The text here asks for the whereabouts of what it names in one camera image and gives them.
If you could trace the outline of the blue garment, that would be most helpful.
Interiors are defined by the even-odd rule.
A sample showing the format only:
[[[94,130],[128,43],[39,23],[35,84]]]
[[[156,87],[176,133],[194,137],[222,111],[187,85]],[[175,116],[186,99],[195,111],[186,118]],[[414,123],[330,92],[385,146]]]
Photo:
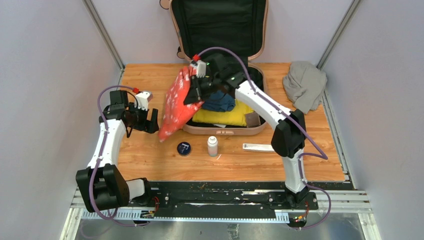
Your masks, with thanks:
[[[235,99],[220,90],[214,92],[204,101],[201,108],[213,112],[230,112],[236,107]]]

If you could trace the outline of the yellow garment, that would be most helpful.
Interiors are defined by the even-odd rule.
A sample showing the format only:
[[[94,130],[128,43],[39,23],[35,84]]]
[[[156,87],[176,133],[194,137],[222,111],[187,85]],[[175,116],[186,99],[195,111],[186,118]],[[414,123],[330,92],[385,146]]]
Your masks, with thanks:
[[[246,127],[246,114],[253,113],[254,110],[245,103],[235,100],[235,107],[231,111],[218,112],[206,109],[200,109],[192,117],[195,123],[220,124]]]

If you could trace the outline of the clear acrylic block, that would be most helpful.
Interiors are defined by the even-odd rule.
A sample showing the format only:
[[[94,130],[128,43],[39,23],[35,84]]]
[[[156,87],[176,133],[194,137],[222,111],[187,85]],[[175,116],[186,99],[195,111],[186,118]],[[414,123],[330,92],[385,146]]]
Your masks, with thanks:
[[[246,127],[255,128],[261,125],[260,116],[254,111],[244,115]]]

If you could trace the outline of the red white tie-dye jeans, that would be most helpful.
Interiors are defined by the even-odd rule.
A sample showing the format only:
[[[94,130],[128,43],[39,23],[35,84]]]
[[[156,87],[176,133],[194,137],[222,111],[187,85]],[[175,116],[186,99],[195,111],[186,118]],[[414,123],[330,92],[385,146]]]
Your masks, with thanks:
[[[190,78],[197,73],[192,66],[183,67],[176,76],[165,95],[163,118],[158,131],[162,143],[183,126],[198,112],[203,101],[184,104],[190,89]]]

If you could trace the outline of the white small bottle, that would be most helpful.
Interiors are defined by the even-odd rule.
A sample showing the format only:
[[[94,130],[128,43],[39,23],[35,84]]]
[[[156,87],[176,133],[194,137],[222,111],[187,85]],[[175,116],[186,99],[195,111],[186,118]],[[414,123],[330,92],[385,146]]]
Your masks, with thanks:
[[[215,157],[218,154],[218,139],[215,136],[210,136],[207,139],[207,151],[210,157]]]

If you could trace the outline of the white rectangular box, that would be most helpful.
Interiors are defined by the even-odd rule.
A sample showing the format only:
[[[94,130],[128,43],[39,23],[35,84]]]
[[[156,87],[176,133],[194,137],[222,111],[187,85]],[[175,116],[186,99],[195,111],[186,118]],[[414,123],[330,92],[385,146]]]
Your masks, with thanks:
[[[274,153],[270,144],[243,143],[242,149],[247,152]]]

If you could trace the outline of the round navy tin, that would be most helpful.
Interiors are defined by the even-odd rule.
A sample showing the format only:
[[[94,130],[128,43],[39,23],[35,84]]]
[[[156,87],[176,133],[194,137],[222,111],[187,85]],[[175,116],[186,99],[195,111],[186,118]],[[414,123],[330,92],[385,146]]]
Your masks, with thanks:
[[[190,143],[183,141],[177,145],[176,150],[180,156],[186,157],[191,153],[192,147]]]

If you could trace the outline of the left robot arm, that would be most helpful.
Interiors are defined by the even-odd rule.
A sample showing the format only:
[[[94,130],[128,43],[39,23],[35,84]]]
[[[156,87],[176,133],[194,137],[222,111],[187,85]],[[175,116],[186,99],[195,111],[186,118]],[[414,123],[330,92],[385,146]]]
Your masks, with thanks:
[[[154,134],[159,130],[158,110],[148,109],[153,95],[124,86],[116,90],[110,87],[107,92],[110,103],[99,107],[100,133],[93,157],[75,176],[90,213],[126,207],[131,201],[146,207],[154,201],[145,177],[125,180],[117,166],[122,140],[129,138],[132,131]]]

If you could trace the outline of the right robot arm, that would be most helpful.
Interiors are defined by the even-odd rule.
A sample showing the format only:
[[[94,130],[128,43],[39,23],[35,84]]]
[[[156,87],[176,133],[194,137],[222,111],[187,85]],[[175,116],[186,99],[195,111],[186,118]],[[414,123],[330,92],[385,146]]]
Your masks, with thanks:
[[[189,77],[190,87],[183,103],[193,105],[207,100],[221,90],[252,108],[273,129],[272,149],[282,158],[285,170],[285,201],[298,209],[306,201],[310,189],[303,170],[306,124],[304,114],[279,105],[251,79],[242,60],[240,67],[229,63],[221,53],[206,58],[192,57],[190,66],[196,71]]]

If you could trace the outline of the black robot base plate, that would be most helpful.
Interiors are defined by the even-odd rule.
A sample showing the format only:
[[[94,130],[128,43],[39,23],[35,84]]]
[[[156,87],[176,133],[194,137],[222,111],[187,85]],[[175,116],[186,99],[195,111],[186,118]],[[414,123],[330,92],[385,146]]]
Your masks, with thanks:
[[[154,200],[147,206],[131,201],[126,207],[143,208],[142,218],[271,219],[275,210],[318,209],[310,191],[295,207],[286,202],[280,181],[210,182],[149,181]]]

